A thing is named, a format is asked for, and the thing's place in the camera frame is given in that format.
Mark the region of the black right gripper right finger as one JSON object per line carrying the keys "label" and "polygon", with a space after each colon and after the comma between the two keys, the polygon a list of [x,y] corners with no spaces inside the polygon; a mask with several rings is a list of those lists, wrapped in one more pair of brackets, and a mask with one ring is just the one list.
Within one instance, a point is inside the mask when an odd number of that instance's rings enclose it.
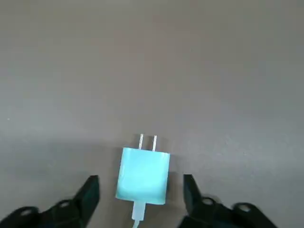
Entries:
{"label": "black right gripper right finger", "polygon": [[180,228],[276,228],[255,205],[239,202],[228,208],[204,197],[191,174],[183,175],[183,198],[187,215]]}

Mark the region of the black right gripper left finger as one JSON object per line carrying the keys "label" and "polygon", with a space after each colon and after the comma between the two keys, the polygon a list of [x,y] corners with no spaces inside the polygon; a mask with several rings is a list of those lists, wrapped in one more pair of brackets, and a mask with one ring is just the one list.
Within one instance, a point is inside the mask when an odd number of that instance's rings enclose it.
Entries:
{"label": "black right gripper left finger", "polygon": [[100,200],[99,176],[87,178],[74,197],[45,211],[34,206],[18,208],[0,221],[2,228],[86,228]]}

